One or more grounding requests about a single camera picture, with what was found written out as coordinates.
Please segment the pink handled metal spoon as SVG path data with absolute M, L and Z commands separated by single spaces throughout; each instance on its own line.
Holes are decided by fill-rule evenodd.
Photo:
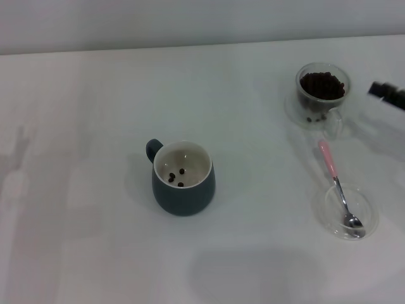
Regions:
M 329 147 L 328 143 L 324 140 L 321 140 L 318 142 L 318 147 L 323 155 L 323 159 L 324 159 L 325 165 L 327 166 L 327 170 L 333 180 L 333 183 L 335 184 L 335 188 L 337 190 L 338 196 L 343 204 L 343 207 L 345 210 L 345 215 L 344 215 L 344 219 L 343 219 L 344 225 L 351 229 L 362 229 L 363 224 L 361 223 L 361 221 L 349 211 L 349 208 L 347 205 L 347 200 L 346 200 L 346 197 L 342 190 L 342 186 L 340 184 L 338 174 L 337 174 L 337 169 L 335 167 L 335 163 L 333 161 L 333 157 L 330 152 L 330 147 Z

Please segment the small clear glass dish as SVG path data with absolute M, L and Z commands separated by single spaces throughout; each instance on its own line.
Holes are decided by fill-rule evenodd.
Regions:
M 318 192 L 311 203 L 317 222 L 334 236 L 348 241 L 359 241 L 370 236 L 378 226 L 378 209 L 355 184 L 341 184 L 351 213 L 362 223 L 352 228 L 344 223 L 344 208 L 335 186 Z

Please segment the dark green ceramic mug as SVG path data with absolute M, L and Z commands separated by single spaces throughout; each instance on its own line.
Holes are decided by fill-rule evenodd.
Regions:
M 151 139 L 146 144 L 146 155 L 153 165 L 152 189 L 159 206 L 176 216 L 191 216 L 204 210 L 216 190 L 215 169 L 208 152 L 190 141 L 162 144 Z M 168 182 L 169 173 L 175 180 Z

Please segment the pile of coffee beans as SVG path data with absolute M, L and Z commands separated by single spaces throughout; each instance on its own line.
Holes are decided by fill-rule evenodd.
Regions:
M 323 100 L 344 97 L 344 83 L 330 72 L 307 73 L 300 79 L 300 85 L 309 95 Z

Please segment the clear glass saucer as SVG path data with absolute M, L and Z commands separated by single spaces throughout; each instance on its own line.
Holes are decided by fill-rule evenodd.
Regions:
M 341 112 L 341 107 L 332 108 L 325 113 L 313 113 L 309 109 L 304 109 L 299 101 L 299 97 L 296 91 L 290 92 L 284 101 L 284 110 L 288 118 L 306 130 L 331 130 L 332 132 L 339 132 L 344 126 L 344 116 Z M 327 119 L 321 121 L 321 116 L 325 115 Z

